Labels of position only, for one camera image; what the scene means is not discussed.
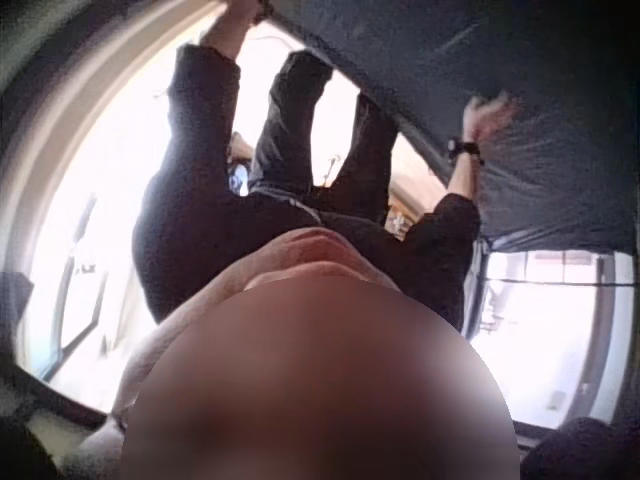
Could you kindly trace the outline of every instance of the leg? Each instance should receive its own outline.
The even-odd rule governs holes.
[[[384,225],[389,204],[391,150],[397,136],[393,120],[360,94],[351,151],[329,192],[336,211]]]
[[[267,187],[295,195],[309,192],[313,113],[332,73],[309,52],[289,55],[271,87],[269,114],[251,165],[250,191]]]

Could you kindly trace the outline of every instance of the dark clothing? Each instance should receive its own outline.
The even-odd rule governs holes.
[[[365,95],[358,96],[351,150],[338,176],[330,188],[313,186],[313,114],[332,73],[309,52],[289,55],[269,93],[269,113],[256,146],[249,189],[287,192],[318,210],[384,225],[398,129]]]
[[[179,53],[169,90],[173,138],[160,172],[147,189],[133,245],[136,268],[156,320],[162,321],[227,266],[272,239],[321,224],[342,234],[406,295],[460,330],[463,282],[480,224],[474,204],[458,195],[446,196],[400,242],[379,224],[357,216],[326,211],[313,215],[258,192],[245,198],[234,195],[228,188],[226,156],[239,78],[238,66],[215,50],[187,46]],[[307,108],[313,105],[309,100]],[[270,128],[272,123],[267,122],[266,132]],[[300,152],[307,152],[308,127],[304,128],[304,142],[298,138]],[[267,141],[268,136],[261,140],[262,154],[268,151]],[[366,176],[366,166],[360,169]],[[305,177],[300,185],[309,185],[307,173],[299,171]],[[258,178],[260,174],[255,173],[254,188]]]

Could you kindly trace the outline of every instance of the black watch strap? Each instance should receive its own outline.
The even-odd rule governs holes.
[[[475,142],[463,142],[458,138],[451,138],[448,145],[449,161],[454,164],[463,153],[475,155],[480,159],[480,165],[484,165],[484,160],[480,157],[480,147]]]

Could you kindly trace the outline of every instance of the wristwatch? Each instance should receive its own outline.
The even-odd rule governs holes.
[[[480,148],[475,142],[463,142],[459,138],[452,137],[447,146],[449,151],[449,163],[455,165],[456,160],[462,153],[475,155],[480,160],[480,165],[484,165],[484,160],[480,157]]]

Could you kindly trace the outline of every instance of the black pants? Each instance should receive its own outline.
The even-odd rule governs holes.
[[[286,192],[312,208],[384,223],[389,203],[393,120],[360,94],[351,151],[330,188],[315,188],[311,128],[316,103],[332,75],[309,52],[289,55],[271,87],[270,107],[256,146],[249,190]]]

